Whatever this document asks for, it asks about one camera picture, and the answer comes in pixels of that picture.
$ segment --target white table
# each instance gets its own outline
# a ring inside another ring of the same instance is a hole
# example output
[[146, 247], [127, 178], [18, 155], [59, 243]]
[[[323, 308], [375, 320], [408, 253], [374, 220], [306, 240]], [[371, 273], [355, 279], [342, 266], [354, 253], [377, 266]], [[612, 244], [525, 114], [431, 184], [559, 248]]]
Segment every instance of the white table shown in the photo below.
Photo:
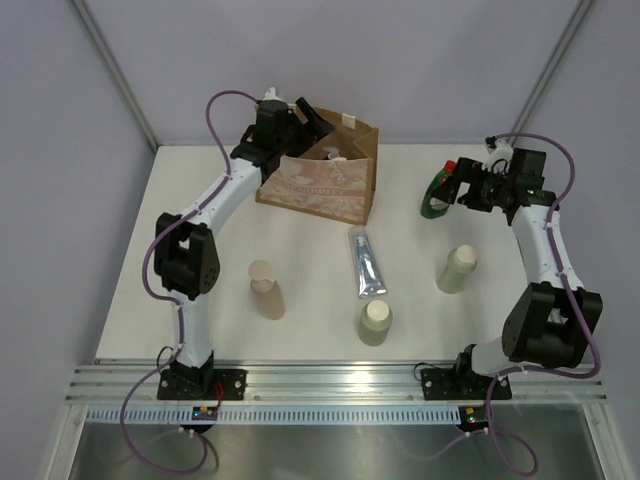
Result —
[[[378, 188], [367, 229], [394, 312], [386, 342], [356, 334], [366, 301], [356, 295], [349, 225], [247, 199], [216, 238], [221, 275], [209, 293], [211, 341], [218, 359], [251, 361], [451, 360], [470, 343], [492, 340], [526, 286], [518, 246], [504, 215], [452, 207], [436, 220], [420, 202], [448, 159], [486, 159], [480, 145], [381, 145]], [[162, 147], [156, 157], [97, 358], [150, 359], [173, 345], [171, 306], [144, 292], [141, 264], [158, 216], [190, 205], [222, 171], [215, 147]], [[435, 285], [451, 249], [479, 252], [467, 289], [447, 295]], [[250, 301], [247, 268], [274, 266], [287, 313], [262, 318]], [[151, 272], [152, 285], [161, 290]]]

